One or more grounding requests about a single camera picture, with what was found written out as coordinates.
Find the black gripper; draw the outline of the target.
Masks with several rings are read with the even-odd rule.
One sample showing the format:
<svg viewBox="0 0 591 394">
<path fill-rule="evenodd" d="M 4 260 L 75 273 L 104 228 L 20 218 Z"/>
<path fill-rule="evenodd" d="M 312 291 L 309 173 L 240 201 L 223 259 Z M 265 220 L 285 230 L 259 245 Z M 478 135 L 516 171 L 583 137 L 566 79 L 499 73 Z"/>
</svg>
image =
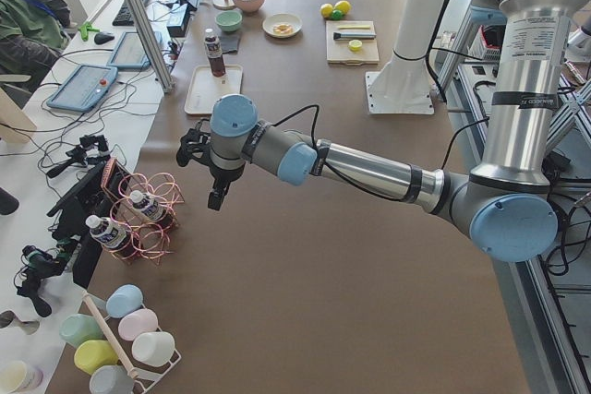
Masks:
<svg viewBox="0 0 591 394">
<path fill-rule="evenodd" d="M 212 191 L 208 196 L 208 208 L 219 211 L 229 191 L 230 185 L 236 180 L 234 172 L 220 172 L 213 176 Z"/>
</svg>

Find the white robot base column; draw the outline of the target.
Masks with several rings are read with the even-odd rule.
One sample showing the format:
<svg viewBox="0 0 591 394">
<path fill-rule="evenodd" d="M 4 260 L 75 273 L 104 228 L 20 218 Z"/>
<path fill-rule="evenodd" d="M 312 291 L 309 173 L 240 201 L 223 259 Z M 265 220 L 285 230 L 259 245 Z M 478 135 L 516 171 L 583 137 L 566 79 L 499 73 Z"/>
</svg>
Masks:
<svg viewBox="0 0 591 394">
<path fill-rule="evenodd" d="M 379 72 L 366 73 L 371 114 L 432 114 L 433 80 L 426 62 L 445 0 L 405 0 L 391 60 Z"/>
</svg>

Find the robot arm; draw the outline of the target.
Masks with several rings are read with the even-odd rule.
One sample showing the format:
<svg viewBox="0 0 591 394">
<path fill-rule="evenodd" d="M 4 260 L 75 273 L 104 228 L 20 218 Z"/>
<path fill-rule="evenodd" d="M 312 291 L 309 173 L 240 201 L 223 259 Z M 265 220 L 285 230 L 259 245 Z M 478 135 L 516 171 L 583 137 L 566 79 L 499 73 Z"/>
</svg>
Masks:
<svg viewBox="0 0 591 394">
<path fill-rule="evenodd" d="M 545 252 L 558 232 L 542 173 L 550 119 L 573 14 L 589 0 L 472 0 L 506 17 L 499 73 L 481 162 L 469 174 L 427 171 L 259 119 L 241 94 L 218 100 L 208 158 L 221 206 L 231 181 L 253 163 L 292 185 L 333 176 L 380 197 L 417 204 L 453 224 L 484 253 L 521 262 Z"/>
</svg>

